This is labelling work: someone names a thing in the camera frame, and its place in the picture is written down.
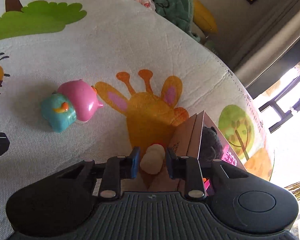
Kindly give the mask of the black plush toy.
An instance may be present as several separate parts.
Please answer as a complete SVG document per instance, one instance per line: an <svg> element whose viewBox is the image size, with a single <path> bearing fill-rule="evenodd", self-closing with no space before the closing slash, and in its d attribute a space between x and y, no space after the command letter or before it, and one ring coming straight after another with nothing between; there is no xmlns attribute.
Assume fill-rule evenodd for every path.
<svg viewBox="0 0 300 240"><path fill-rule="evenodd" d="M221 159L223 155L223 147L218 137L216 129L204 126L200 141L200 149L198 160L200 165L204 165L214 159Z"/></svg>

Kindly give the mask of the pink toy net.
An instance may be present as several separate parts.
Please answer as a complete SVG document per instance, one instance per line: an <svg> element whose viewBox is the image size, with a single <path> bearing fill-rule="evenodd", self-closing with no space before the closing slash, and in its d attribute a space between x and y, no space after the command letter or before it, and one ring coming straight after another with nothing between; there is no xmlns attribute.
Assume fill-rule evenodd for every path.
<svg viewBox="0 0 300 240"><path fill-rule="evenodd" d="M221 157L221 160L229 163L233 166L237 166L237 157L233 154L233 150L230 148L230 146L225 146L223 149L223 155ZM211 196L214 194L213 187L211 186L210 180L207 178L203 178L203 183L207 192L208 196Z"/></svg>

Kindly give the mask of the pink teal toy bird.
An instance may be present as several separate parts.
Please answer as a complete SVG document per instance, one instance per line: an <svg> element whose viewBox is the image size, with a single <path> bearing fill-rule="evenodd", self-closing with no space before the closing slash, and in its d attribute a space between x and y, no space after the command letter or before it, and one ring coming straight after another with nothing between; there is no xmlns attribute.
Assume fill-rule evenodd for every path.
<svg viewBox="0 0 300 240"><path fill-rule="evenodd" d="M74 122L88 122L103 105L96 88L80 79L61 84L40 107L43 118L60 133Z"/></svg>

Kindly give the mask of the pink cardboard box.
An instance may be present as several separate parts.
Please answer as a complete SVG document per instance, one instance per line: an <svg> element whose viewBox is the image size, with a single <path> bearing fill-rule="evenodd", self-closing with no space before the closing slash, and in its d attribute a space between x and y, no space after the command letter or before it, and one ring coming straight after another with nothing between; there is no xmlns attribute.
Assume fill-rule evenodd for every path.
<svg viewBox="0 0 300 240"><path fill-rule="evenodd" d="M168 148L171 148L177 156L187 155L198 160L204 126L213 126L216 129L223 149L229 145L210 117L205 111L202 111L199 114L193 115L177 127ZM226 163L221 159L214 159L209 163L200 165L203 178L210 180L215 193L236 196L246 191L249 174L243 168L238 158L237 161L237 166ZM183 183L183 186L177 186L177 190L183 194L184 181L181 179L176 180Z"/></svg>

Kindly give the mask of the colourful cartoon play mat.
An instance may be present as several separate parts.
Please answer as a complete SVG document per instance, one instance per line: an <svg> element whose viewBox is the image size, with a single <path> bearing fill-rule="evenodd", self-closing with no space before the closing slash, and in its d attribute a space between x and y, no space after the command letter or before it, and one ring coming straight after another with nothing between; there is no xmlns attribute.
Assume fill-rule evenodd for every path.
<svg viewBox="0 0 300 240"><path fill-rule="evenodd" d="M0 40L0 64L8 74L0 89L0 132L9 141L0 156L0 239L13 233L5 206L17 190L79 161L104 160L131 149L123 114L105 105L85 124L55 133L40 113L40 102L66 81L82 79L111 85L130 98L116 77L130 74L136 92L146 86L138 71L148 69L153 92L160 95L165 80L177 76L183 91L177 105L189 115L206 111L215 124L229 109L241 109L253 125L254 139L242 163L271 178L274 150L259 110L234 73L211 51L155 12L132 0L20 0L76 3L87 14L57 33Z"/></svg>

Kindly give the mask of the yellow pillow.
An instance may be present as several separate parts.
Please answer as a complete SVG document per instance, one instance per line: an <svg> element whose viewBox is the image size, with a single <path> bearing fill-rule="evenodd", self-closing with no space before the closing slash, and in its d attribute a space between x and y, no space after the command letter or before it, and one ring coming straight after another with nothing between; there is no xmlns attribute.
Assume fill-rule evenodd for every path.
<svg viewBox="0 0 300 240"><path fill-rule="evenodd" d="M218 33L215 18L199 0L193 0L193 22L204 33Z"/></svg>

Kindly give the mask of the green blanket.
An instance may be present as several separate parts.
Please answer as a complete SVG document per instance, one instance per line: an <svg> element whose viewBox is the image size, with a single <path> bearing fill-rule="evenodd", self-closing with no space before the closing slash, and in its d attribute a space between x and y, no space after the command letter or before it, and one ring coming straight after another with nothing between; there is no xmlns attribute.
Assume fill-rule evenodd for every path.
<svg viewBox="0 0 300 240"><path fill-rule="evenodd" d="M194 5L193 0L152 0L157 14L176 25L187 33L195 41L200 37L193 33L191 24L193 22Z"/></svg>

